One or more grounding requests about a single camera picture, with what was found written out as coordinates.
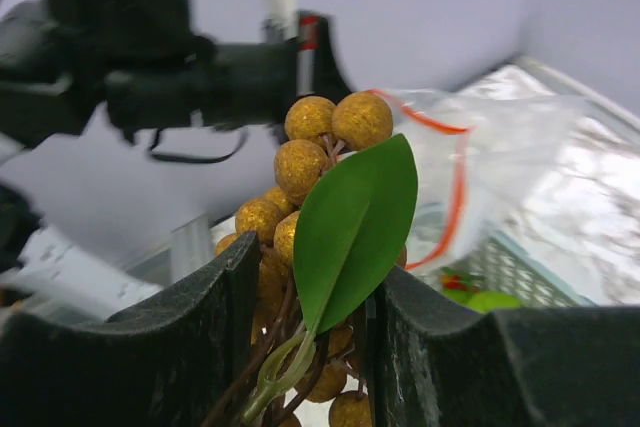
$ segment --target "green object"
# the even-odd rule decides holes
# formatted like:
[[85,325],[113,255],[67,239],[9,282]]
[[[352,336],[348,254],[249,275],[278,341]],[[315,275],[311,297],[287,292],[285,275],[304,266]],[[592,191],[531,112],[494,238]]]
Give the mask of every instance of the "green object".
[[353,312],[393,268],[418,194],[403,135],[333,166],[307,196],[296,224],[293,269],[308,331]]
[[459,304],[466,304],[473,296],[471,292],[457,289],[442,289],[442,295],[449,297],[451,300],[458,302]]
[[467,302],[467,307],[481,314],[495,309],[517,309],[522,307],[520,299],[502,292],[484,291],[474,294]]

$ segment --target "zip lock bag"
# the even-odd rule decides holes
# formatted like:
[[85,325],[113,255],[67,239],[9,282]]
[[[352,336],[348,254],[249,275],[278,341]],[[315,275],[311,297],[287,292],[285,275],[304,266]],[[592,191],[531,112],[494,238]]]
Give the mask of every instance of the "zip lock bag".
[[407,269],[422,275],[465,258],[499,228],[557,157],[586,100],[519,100],[437,90],[372,90],[391,107],[418,171]]

